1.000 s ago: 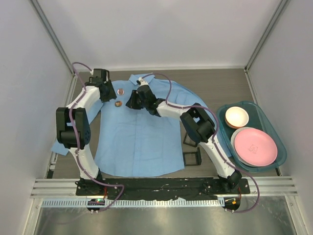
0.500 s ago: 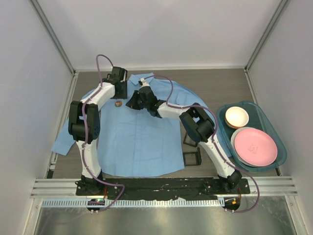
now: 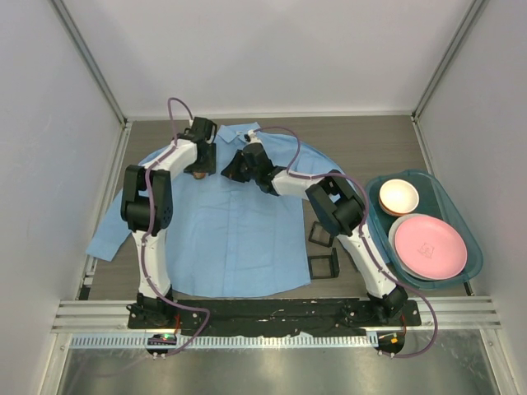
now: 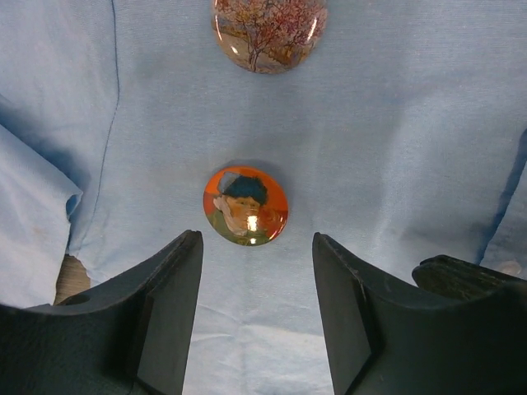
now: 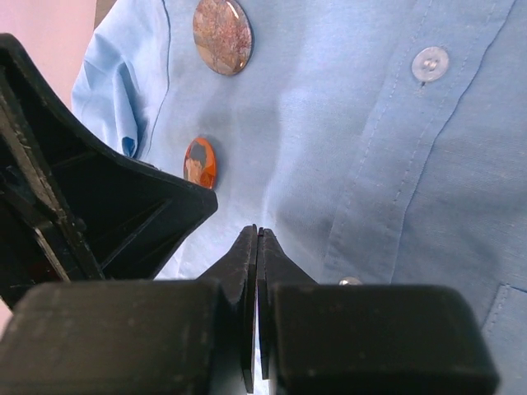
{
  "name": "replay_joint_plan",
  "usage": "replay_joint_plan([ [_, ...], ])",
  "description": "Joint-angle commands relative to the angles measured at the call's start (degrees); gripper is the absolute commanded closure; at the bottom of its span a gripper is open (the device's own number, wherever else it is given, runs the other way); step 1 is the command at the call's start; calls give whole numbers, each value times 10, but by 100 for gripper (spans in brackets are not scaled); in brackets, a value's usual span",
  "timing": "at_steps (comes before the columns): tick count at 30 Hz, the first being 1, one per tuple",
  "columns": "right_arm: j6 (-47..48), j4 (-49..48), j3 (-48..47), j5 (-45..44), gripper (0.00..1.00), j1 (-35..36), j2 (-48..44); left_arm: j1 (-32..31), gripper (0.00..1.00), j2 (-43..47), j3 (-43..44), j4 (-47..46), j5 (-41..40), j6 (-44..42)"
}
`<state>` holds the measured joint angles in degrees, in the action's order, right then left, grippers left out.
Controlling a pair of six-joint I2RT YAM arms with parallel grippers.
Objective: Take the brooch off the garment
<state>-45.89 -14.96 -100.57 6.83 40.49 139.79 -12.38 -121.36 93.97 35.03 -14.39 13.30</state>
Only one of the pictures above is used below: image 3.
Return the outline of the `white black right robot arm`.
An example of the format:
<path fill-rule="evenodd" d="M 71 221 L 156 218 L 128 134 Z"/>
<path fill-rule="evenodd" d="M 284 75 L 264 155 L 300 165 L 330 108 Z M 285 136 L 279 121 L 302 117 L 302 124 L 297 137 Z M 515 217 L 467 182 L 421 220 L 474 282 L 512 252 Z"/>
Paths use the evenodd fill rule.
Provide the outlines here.
<path fill-rule="evenodd" d="M 366 286 L 373 314 L 381 323 L 400 318 L 407 291 L 389 273 L 366 223 L 369 208 L 344 174 L 303 174 L 275 165 L 260 142 L 238 150 L 222 171 L 238 183 L 253 181 L 263 193 L 308 201 L 318 222 L 352 258 Z"/>

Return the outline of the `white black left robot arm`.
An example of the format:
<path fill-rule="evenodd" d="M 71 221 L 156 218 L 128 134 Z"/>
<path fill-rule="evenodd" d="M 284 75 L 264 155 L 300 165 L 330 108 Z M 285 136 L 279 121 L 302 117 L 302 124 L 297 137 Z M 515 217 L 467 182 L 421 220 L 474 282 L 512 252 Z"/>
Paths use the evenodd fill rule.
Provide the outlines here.
<path fill-rule="evenodd" d="M 127 306 L 131 329 L 161 328 L 175 321 L 179 307 L 166 266 L 166 232 L 174 214 L 172 181 L 186 170 L 216 172 L 216 134 L 212 120 L 193 118 L 159 155 L 125 170 L 120 215 L 132 232 L 140 269 L 136 301 Z"/>

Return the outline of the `blue button-up shirt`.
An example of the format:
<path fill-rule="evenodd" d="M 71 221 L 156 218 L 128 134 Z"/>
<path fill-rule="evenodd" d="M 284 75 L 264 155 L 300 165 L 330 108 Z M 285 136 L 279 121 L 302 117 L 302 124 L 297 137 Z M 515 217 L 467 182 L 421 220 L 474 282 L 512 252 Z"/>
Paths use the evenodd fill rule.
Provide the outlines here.
<path fill-rule="evenodd" d="M 202 297 L 263 297 L 310 284 L 302 200 L 274 197 L 254 183 L 219 175 L 243 134 L 257 123 L 221 126 L 213 176 L 172 181 L 174 215 L 166 233 L 166 268 L 174 290 Z M 297 149 L 293 136 L 258 133 L 275 165 L 287 166 Z M 291 167 L 305 174 L 343 170 L 324 153 L 302 143 Z M 86 253 L 111 261 L 130 235 L 120 216 L 122 191 L 111 203 Z"/>

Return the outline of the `orange painted round brooch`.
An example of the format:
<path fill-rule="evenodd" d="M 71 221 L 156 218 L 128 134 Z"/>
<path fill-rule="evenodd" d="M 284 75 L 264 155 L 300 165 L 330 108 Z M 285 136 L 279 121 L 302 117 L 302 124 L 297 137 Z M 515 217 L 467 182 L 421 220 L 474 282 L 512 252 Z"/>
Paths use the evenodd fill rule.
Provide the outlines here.
<path fill-rule="evenodd" d="M 193 172 L 193 177 L 197 180 L 205 179 L 207 174 L 204 172 Z"/>

